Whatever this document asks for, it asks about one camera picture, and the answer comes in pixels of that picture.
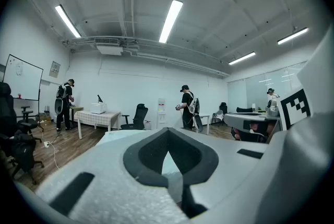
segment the fluorescent light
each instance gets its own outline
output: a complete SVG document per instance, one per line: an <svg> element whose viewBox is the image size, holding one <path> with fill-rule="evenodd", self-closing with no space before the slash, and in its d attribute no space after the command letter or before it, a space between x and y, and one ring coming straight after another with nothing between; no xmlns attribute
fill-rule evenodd
<svg viewBox="0 0 334 224"><path fill-rule="evenodd" d="M74 25L68 19L63 7L61 5L56 7L56 11L58 12L59 16L63 19L64 23L67 25L69 30L73 33L76 38L81 38L81 35L78 33L77 29L75 29Z"/></svg>
<svg viewBox="0 0 334 224"><path fill-rule="evenodd" d="M307 31L308 31L308 28L305 27L305 28L303 28L302 30L298 31L297 33L291 34L291 35L287 36L286 38L283 38L283 39L277 41L277 43L280 45L280 44L282 44L282 43L284 43L284 42L289 41L290 39L293 39L293 38L295 38L295 37L300 36L300 35L303 34L303 33L306 33Z"/></svg>
<svg viewBox="0 0 334 224"><path fill-rule="evenodd" d="M294 74L289 74L289 75L286 75L286 76L292 76L292 75L294 75ZM285 77L285 76L282 76L282 77Z"/></svg>
<svg viewBox="0 0 334 224"><path fill-rule="evenodd" d="M238 62L243 61L244 59L247 59L247 58L252 57L252 56L254 56L254 55L255 55L255 52L253 51L252 53L249 53L249 54L247 54L247 55L245 55L245 56L243 56L243 57L241 57L241 58L239 58L239 59L236 59L236 60L234 60L234 61L232 61L232 62L229 62L229 65L238 63Z"/></svg>
<svg viewBox="0 0 334 224"><path fill-rule="evenodd" d="M166 43L169 33L171 32L173 25L175 23L175 20L178 16L178 13L180 12L182 8L182 5L183 3L180 1L176 1L176 0L172 1L172 5L169 8L165 24L163 25L163 28L161 31L161 35L159 39L160 43Z"/></svg>
<svg viewBox="0 0 334 224"><path fill-rule="evenodd" d="M265 81L269 81L269 80L271 80L271 78L270 78L270 79L267 79L267 80L259 81L259 83L261 83L261 82L265 82Z"/></svg>

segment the white box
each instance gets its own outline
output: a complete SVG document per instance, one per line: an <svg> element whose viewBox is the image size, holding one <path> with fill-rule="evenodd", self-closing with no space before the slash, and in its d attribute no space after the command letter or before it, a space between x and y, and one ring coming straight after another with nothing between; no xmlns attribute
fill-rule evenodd
<svg viewBox="0 0 334 224"><path fill-rule="evenodd" d="M92 103L90 106L90 112L97 113L97 114L104 113L106 112L106 104L103 102Z"/></svg>

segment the checkered tablecloth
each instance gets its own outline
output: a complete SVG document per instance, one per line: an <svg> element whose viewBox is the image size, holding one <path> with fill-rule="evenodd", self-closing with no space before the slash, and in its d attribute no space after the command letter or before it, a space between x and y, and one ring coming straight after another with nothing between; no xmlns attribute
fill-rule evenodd
<svg viewBox="0 0 334 224"><path fill-rule="evenodd" d="M105 112L101 114L96 114L96 113L91 113L90 111L78 111L75 113L74 118L84 122L109 126L111 119L117 117L119 114L120 112L118 113Z"/></svg>

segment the ceiling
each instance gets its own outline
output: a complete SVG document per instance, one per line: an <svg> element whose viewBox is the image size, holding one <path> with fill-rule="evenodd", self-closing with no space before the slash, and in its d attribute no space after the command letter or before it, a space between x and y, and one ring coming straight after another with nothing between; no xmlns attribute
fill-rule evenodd
<svg viewBox="0 0 334 224"><path fill-rule="evenodd" d="M135 46L142 53L176 58L226 73L293 48L317 44L330 20L321 0L179 0L183 2L181 12L167 44L161 44L158 41L172 0L29 1L58 39L76 51L97 49L89 43L91 39L73 39L55 10L59 4L82 37L122 37L123 47ZM309 32L278 46L277 40L291 34L294 26L297 30L309 27ZM228 65L252 51L257 55Z"/></svg>

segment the black t-shirt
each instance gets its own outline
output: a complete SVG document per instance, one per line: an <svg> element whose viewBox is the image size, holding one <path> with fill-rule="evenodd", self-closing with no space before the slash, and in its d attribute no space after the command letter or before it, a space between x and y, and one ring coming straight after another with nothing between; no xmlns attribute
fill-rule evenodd
<svg viewBox="0 0 334 224"><path fill-rule="evenodd" d="M189 106L192 101L193 101L193 98L190 96L190 94L188 94L188 93L184 93L183 94L183 96L182 96L182 103L187 103L187 105ZM188 107L185 107L183 109L183 115L187 116L187 117L192 117L193 116L193 114L191 114L189 112Z"/></svg>
<svg viewBox="0 0 334 224"><path fill-rule="evenodd" d="M66 86L66 98L64 98L63 101L69 104L68 96L72 95L72 88L70 87L69 83L65 83L64 86Z"/></svg>

